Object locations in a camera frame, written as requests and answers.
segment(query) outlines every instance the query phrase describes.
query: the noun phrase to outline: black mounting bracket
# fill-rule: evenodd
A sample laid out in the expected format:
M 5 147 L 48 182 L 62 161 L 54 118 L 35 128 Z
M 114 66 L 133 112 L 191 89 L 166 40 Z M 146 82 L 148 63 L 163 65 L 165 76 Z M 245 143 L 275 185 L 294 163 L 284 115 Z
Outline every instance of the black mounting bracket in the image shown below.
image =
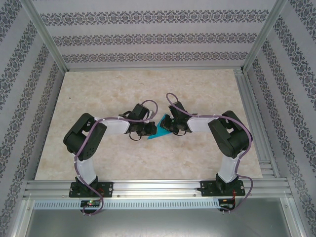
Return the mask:
M 90 186 L 98 191 L 102 197 L 111 198 L 113 193 L 113 182 L 98 182 L 98 177 L 90 184 Z M 98 198 L 99 196 L 84 185 L 77 177 L 72 182 L 69 190 L 70 198 Z
M 221 191 L 216 186 L 216 180 L 203 180 L 200 182 L 201 187 L 197 190 L 201 192 L 202 197 L 223 197 L 223 196 L 233 196 L 233 191 L 235 191 L 235 196 L 245 196 L 245 189 L 243 182 L 238 180 L 229 189 Z

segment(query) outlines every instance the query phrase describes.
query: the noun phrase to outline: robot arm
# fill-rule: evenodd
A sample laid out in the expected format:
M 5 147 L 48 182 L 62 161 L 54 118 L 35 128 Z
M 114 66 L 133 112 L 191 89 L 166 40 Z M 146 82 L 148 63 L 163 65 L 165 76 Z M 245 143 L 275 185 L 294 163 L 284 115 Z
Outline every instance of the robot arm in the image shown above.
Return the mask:
M 117 134 L 130 134 L 136 132 L 140 138 L 142 136 L 154 135 L 157 132 L 155 122 L 133 122 L 136 120 L 142 120 L 146 115 L 149 115 L 150 111 L 145 106 L 137 104 L 133 111 L 128 111 L 123 115 L 116 118 L 109 118 L 99 122 L 91 133 L 91 136 L 86 143 L 84 149 L 78 156 L 76 166 L 83 179 L 87 184 L 96 189 L 98 178 L 94 171 L 92 156 L 96 152 L 102 138 L 109 135 Z M 81 148 L 86 135 L 84 132 L 89 132 L 91 127 L 98 121 L 99 118 L 95 118 L 92 115 L 86 113 L 83 114 L 75 125 L 64 137 L 64 144 L 67 146 L 67 150 L 72 154 L 77 154 Z M 78 189 L 89 192 L 90 190 L 80 181 L 78 176 L 76 177 L 76 183 Z
M 181 102 L 174 104 L 184 110 Z M 249 145 L 246 132 L 236 123 L 224 118 L 191 117 L 173 106 L 169 106 L 172 116 L 165 116 L 160 126 L 174 134 L 180 130 L 187 132 L 211 132 L 215 141 L 223 153 L 222 165 L 216 175 L 216 187 L 221 193 L 230 191 L 238 181 L 236 166 L 239 157 L 245 152 Z M 241 123 L 236 114 L 226 111 L 222 114 Z

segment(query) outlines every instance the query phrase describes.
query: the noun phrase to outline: beige marble floor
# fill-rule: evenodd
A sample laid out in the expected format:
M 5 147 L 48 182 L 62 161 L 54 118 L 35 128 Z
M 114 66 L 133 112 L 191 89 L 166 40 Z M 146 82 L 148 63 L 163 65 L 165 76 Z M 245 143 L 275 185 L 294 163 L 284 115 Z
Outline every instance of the beige marble floor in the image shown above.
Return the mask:
M 234 111 L 248 127 L 232 70 L 68 72 L 56 105 L 37 180 L 73 180 L 73 155 L 63 138 L 83 113 L 116 116 L 136 103 L 159 104 L 158 123 L 168 113 L 167 92 L 175 93 L 190 113 Z M 128 135 L 104 137 L 93 157 L 99 179 L 215 178 L 222 154 L 211 134 L 167 135 L 138 142 Z M 262 177 L 254 147 L 243 158 L 239 173 Z

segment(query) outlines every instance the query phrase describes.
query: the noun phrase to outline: patterned wallpaper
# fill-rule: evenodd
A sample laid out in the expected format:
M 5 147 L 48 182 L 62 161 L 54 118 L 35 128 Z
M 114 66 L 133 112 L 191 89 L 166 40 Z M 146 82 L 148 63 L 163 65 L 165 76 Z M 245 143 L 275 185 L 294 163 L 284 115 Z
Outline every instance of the patterned wallpaper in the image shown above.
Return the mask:
M 63 75 L 18 0 L 0 1 L 0 237 L 34 179 Z
M 33 3 L 74 69 L 241 66 L 275 0 Z
M 281 175 L 316 236 L 316 2 L 288 1 L 248 71 Z

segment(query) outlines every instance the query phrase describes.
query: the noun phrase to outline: blue triangular piece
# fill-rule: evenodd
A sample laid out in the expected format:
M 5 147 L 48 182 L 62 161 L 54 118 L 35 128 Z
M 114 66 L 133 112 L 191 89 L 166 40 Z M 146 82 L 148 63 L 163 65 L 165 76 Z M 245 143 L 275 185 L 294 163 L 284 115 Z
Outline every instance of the blue triangular piece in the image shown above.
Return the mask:
M 160 120 L 160 122 L 157 124 L 157 133 L 155 135 L 149 136 L 147 139 L 153 139 L 153 138 L 161 137 L 161 136 L 168 135 L 171 133 L 163 129 L 162 127 L 160 127 L 161 121 L 164 119 L 165 116 L 166 115 L 164 115 L 162 119 Z

